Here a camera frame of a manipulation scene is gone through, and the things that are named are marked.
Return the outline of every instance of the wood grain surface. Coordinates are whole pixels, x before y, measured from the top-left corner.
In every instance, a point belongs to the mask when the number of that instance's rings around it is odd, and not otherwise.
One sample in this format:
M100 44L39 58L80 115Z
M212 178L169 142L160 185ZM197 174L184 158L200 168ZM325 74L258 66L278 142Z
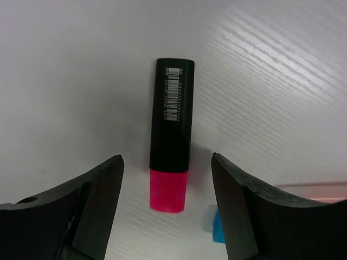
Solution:
M107 260L227 259L212 152L273 185L347 181L347 2L3 0L0 203L114 154ZM186 211L148 207L155 60L196 64Z

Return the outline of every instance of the blue object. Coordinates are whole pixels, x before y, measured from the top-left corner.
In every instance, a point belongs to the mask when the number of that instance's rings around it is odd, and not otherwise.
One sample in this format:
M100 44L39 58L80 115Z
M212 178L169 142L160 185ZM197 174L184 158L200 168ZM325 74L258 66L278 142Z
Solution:
M219 215L219 211L217 210L215 219L213 221L213 232L212 232L213 242L217 243L226 243L224 239L223 227L221 216Z

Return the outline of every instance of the white barcode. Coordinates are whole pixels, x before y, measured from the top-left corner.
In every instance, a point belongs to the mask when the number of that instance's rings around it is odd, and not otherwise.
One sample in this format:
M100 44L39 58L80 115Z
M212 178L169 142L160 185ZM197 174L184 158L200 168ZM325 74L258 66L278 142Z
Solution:
M164 118L167 121L179 121L181 110L181 84L179 82L181 70L179 68L166 68Z

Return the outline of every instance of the highlighter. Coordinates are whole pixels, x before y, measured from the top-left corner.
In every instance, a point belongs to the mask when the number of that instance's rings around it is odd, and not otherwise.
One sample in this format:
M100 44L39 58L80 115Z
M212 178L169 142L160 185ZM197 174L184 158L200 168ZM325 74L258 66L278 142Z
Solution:
M150 208L155 211L184 210L193 86L194 61L157 60L150 151Z

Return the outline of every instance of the pink base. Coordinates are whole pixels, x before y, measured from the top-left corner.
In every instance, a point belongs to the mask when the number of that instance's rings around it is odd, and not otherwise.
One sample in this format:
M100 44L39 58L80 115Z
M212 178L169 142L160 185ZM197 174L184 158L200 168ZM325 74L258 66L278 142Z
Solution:
M184 211L188 172L166 173L150 170L150 208L165 213Z

